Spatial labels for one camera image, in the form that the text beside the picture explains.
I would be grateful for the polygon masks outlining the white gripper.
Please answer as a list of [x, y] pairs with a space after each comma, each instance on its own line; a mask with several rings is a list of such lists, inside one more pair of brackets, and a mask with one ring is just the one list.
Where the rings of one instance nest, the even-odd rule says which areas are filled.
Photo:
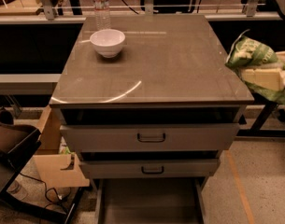
[[277, 56], [282, 62], [281, 70], [279, 68], [243, 69], [240, 72], [242, 79], [262, 88], [282, 91], [285, 88], [285, 51], [278, 51]]

